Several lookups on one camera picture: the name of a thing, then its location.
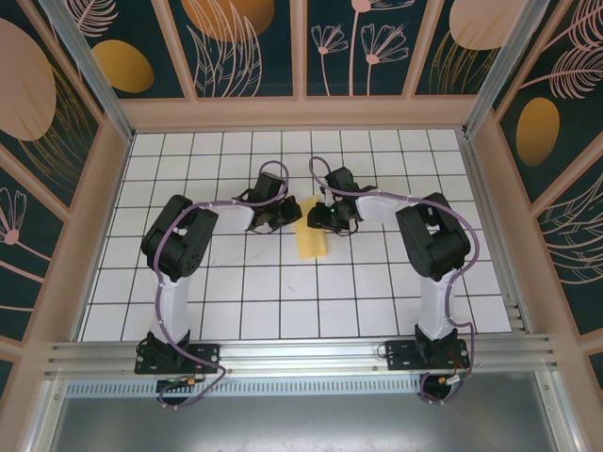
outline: cable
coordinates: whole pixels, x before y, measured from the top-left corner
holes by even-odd
[[[445,300],[446,320],[448,321],[448,323],[458,329],[464,328],[464,327],[469,328],[469,333],[470,333],[470,338],[471,338],[470,339],[471,357],[469,358],[469,368],[467,370],[467,376],[471,375],[471,372],[473,371],[473,361],[474,361],[474,357],[475,357],[475,328],[474,328],[472,322],[457,323],[452,319],[452,316],[450,314],[450,295],[451,295],[452,287],[453,287],[452,284],[457,279],[459,279],[464,273],[466,273],[468,269],[470,269],[472,266],[474,266],[476,264],[476,262],[478,262],[478,258],[480,257],[480,240],[478,239],[478,236],[477,236],[475,230],[473,229],[473,227],[471,227],[469,222],[466,219],[464,219],[461,215],[457,214],[449,207],[446,207],[445,205],[440,204],[439,202],[423,200],[422,198],[413,198],[411,196],[398,195],[395,193],[388,193],[386,191],[381,191],[381,190],[377,190],[376,192],[355,193],[355,192],[351,192],[351,191],[343,191],[343,190],[337,190],[335,188],[331,188],[328,185],[326,185],[325,183],[323,183],[318,178],[318,176],[316,176],[316,174],[314,173],[314,161],[315,160],[320,161],[326,167],[328,173],[331,172],[331,167],[329,166],[329,164],[327,163],[327,161],[324,158],[318,157],[318,156],[313,156],[310,158],[310,163],[309,163],[310,174],[312,174],[312,179],[314,179],[319,186],[321,186],[325,190],[329,190],[331,193],[334,193],[335,195],[351,196],[351,197],[356,197],[356,198],[364,198],[364,197],[368,197],[368,196],[381,196],[384,198],[392,198],[395,200],[400,200],[400,201],[405,201],[405,202],[425,204],[425,205],[428,205],[429,207],[434,207],[443,212],[446,212],[449,215],[452,215],[453,217],[458,219],[459,222],[461,222],[461,224],[463,224],[466,227],[467,231],[469,232],[469,234],[471,235],[471,238],[473,240],[475,252],[473,254],[473,257],[469,260],[469,262],[463,268],[459,269],[456,273],[454,273],[450,277],[450,280],[448,281],[448,285],[446,287],[446,293],[444,295],[444,300]],[[443,400],[439,400],[425,392],[425,390],[424,390],[425,380],[427,379],[427,377],[429,375],[430,375],[430,373],[427,372],[421,376],[421,382],[419,384],[420,397],[429,403],[433,403],[435,401],[435,402],[439,402],[440,404],[444,404]],[[452,395],[448,396],[448,400],[451,400],[454,397],[458,396],[458,394],[461,392],[461,389],[463,387],[464,387],[464,384],[462,383],[461,386]]]
[[[161,255],[161,251],[163,251],[163,248],[165,247],[166,242],[168,241],[168,237],[170,237],[171,232],[174,230],[176,225],[178,223],[180,223],[182,218],[184,218],[186,215],[188,215],[188,213],[190,213],[194,209],[211,208],[213,206],[220,206],[220,205],[243,205],[246,207],[263,207],[272,202],[279,201],[283,197],[283,195],[286,195],[286,191],[288,190],[289,170],[281,162],[279,162],[277,160],[270,160],[270,161],[264,163],[264,165],[262,165],[260,167],[258,172],[261,174],[262,170],[267,165],[270,165],[270,164],[280,165],[281,168],[285,171],[284,183],[281,185],[279,192],[276,194],[276,196],[274,198],[272,198],[271,200],[263,201],[263,202],[241,202],[241,201],[236,201],[236,200],[215,201],[215,202],[195,202],[191,206],[184,209],[180,213],[180,215],[178,217],[176,217],[176,219],[171,223],[170,227],[168,228],[166,233],[163,234],[163,236],[161,237],[161,240],[159,241],[159,246],[157,247],[157,250],[155,252],[155,258],[153,260],[153,271],[157,275],[157,278],[159,281],[159,284],[157,286],[157,294],[155,295],[155,315],[157,317],[157,324],[159,325],[161,332],[163,333],[166,340],[168,341],[168,344],[170,344],[178,353],[180,353],[181,355],[183,355],[184,357],[190,359],[191,361],[193,361],[195,363],[213,367],[214,369],[219,369],[221,371],[221,374],[216,379],[214,379],[211,383],[209,383],[207,385],[207,387],[205,389],[203,389],[200,393],[198,393],[194,397],[188,398],[187,400],[185,400],[182,403],[179,403],[178,405],[170,405],[170,404],[166,403],[166,401],[163,399],[163,395],[165,394],[165,391],[162,391],[161,393],[159,393],[159,402],[161,403],[161,406],[164,409],[169,408],[171,410],[178,410],[179,408],[189,407],[193,403],[199,401],[224,378],[224,376],[226,375],[226,367],[224,367],[223,365],[220,365],[218,363],[212,363],[210,361],[202,360],[201,358],[191,355],[186,350],[180,348],[178,346],[178,344],[176,344],[173,341],[173,339],[170,337],[170,333],[168,332],[168,330],[166,329],[166,327],[163,324],[164,323],[163,316],[161,315],[161,302],[160,302],[161,301],[161,292],[163,290],[163,287],[165,286],[165,283],[163,282],[163,274],[159,270],[159,256]]]

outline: white grid mat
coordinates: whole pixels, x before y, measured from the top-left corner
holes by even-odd
[[[511,331],[453,131],[238,132],[136,136],[80,340],[133,341],[149,330],[156,282],[140,240],[172,195],[230,199],[254,185],[261,164],[280,160],[289,193],[302,201],[319,194],[310,155],[332,169],[345,165],[360,187],[443,192],[481,241],[480,261],[457,284],[454,317],[481,333]],[[270,235],[214,235],[191,281],[191,338],[413,334],[419,279],[399,232],[364,221],[351,237],[327,234],[327,246],[327,256],[300,260],[292,225]]]

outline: yellow sponge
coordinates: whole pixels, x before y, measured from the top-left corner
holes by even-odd
[[[302,217],[294,224],[295,236],[298,241],[298,255],[300,259],[314,259],[327,255],[327,239],[324,231],[308,228],[308,212],[318,202],[318,196],[314,195],[300,202]]]

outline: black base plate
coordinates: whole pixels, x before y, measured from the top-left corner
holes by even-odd
[[[467,345],[463,339],[456,339],[448,349],[449,353],[465,367],[469,366]],[[383,356],[383,347],[379,353]],[[425,369],[454,369],[454,361],[447,353],[436,356],[430,364],[426,364],[416,350],[415,341],[387,341],[384,344],[384,354],[387,358],[388,370],[425,370]]]
[[[197,358],[209,361],[211,363],[220,362],[220,346],[218,344],[188,344],[187,351]],[[218,369],[208,365],[201,365],[196,369],[197,364],[191,360],[185,360],[182,365],[169,363],[165,360],[155,359],[154,351],[147,345],[139,347],[134,373],[138,375],[173,375],[173,374],[217,374]]]

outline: gray surface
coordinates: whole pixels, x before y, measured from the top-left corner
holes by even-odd
[[[153,399],[71,399],[51,450],[557,450],[532,375],[475,375],[468,383],[443,407],[414,394],[220,397],[180,412]]]

